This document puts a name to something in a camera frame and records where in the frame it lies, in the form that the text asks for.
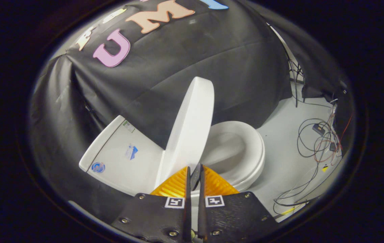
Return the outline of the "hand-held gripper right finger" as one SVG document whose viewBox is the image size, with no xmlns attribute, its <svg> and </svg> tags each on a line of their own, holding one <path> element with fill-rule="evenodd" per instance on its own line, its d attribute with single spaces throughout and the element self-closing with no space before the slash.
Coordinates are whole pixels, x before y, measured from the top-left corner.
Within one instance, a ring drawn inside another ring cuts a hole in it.
<svg viewBox="0 0 384 243">
<path fill-rule="evenodd" d="M 205 243 L 267 240 L 278 223 L 252 192 L 239 192 L 207 166 L 201 168 L 198 234 Z"/>
</svg>

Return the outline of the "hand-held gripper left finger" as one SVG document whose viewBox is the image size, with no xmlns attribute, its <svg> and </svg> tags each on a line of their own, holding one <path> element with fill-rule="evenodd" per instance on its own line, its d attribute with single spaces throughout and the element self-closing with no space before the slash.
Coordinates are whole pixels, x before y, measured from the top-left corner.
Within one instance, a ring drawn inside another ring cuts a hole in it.
<svg viewBox="0 0 384 243">
<path fill-rule="evenodd" d="M 190 168 L 184 167 L 151 193 L 130 199 L 112 227 L 150 243 L 190 243 Z"/>
</svg>

